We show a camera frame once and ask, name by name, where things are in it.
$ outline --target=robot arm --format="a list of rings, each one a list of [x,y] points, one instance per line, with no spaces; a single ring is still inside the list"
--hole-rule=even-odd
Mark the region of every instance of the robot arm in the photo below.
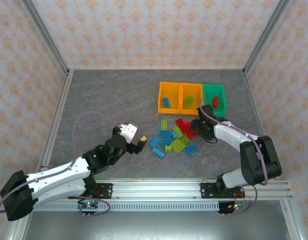
[[[61,198],[71,196],[88,197],[96,191],[94,174],[101,173],[114,165],[126,153],[138,154],[143,150],[147,138],[143,136],[137,144],[133,142],[137,127],[133,124],[120,124],[113,129],[112,137],[104,145],[99,145],[71,162],[53,169],[25,175],[23,171],[15,172],[0,191],[3,198],[11,190],[30,182],[12,193],[4,202],[9,221],[20,219],[34,208]]]
[[[199,118],[193,120],[190,125],[190,131],[197,132],[205,140],[221,139],[240,152],[241,167],[217,177],[216,184],[221,195],[238,186],[256,185],[265,180],[264,169],[260,163],[258,155],[251,139],[255,140],[264,158],[268,179],[278,177],[282,174],[282,168],[273,144],[268,136],[256,136],[247,132],[237,130],[231,122],[223,117],[216,117],[210,105],[202,107],[203,111],[223,123],[219,124],[206,117],[200,108],[197,109]]]

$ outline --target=marble surface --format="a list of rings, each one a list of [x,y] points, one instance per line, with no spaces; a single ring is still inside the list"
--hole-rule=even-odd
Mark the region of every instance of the marble surface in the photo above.
[[[49,168],[73,159],[71,132],[76,118],[86,111],[106,114],[117,123],[134,123],[148,138],[139,155],[126,153],[116,165],[95,178],[215,178],[240,166],[240,155],[223,141],[206,143],[194,137],[199,151],[167,153],[159,159],[149,143],[160,130],[160,120],[191,121],[196,116],[158,114],[159,82],[223,84],[226,91],[226,118],[243,130],[259,135],[255,111],[241,70],[75,70],[62,114]],[[113,124],[97,115],[83,117],[76,130],[78,153],[103,144],[111,137]]]

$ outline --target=gray floor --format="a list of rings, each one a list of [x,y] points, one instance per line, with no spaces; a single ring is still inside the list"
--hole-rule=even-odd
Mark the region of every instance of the gray floor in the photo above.
[[[248,88],[241,70],[75,70],[61,118],[50,166],[53,168],[73,158],[71,132],[76,118],[86,111],[98,111],[117,123],[134,123],[149,142],[160,130],[160,120],[167,119],[169,129],[175,120],[191,121],[195,116],[158,114],[159,82],[222,84],[225,86],[228,118],[234,125],[259,135],[260,129]],[[78,152],[104,143],[111,137],[113,125],[90,115],[78,124]],[[99,178],[215,178],[239,167],[239,153],[219,141],[210,144],[195,137],[199,152],[192,155],[166,154],[160,160],[154,156],[149,142],[139,155],[125,154],[115,166],[99,174]]]
[[[279,201],[258,201],[243,214],[215,211],[110,212],[82,218],[76,212],[33,212],[23,240],[289,240]]]

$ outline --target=orange bin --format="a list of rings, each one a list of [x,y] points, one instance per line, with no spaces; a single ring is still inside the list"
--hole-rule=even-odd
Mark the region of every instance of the orange bin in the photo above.
[[[168,98],[170,108],[164,108],[163,98]],[[181,105],[182,105],[181,83],[161,81],[159,84],[158,113],[179,114]]]
[[[182,83],[181,84],[181,106],[180,114],[186,115],[198,115],[197,108],[199,108],[199,99],[203,98],[203,85],[195,83]],[[186,99],[193,97],[193,101],[190,106],[185,106]]]

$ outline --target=black mounting plate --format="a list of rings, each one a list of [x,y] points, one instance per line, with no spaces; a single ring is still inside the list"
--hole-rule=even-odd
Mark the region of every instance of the black mounting plate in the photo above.
[[[243,189],[242,187],[234,187],[234,188],[228,188],[223,195],[220,195],[218,188],[216,186],[215,182],[202,182],[200,183],[200,193],[202,196],[202,199],[234,199],[234,193],[241,194],[245,197],[245,191],[241,191]]]
[[[111,199],[113,193],[113,184],[112,183],[98,183],[97,190],[98,193],[95,198],[99,199]]]

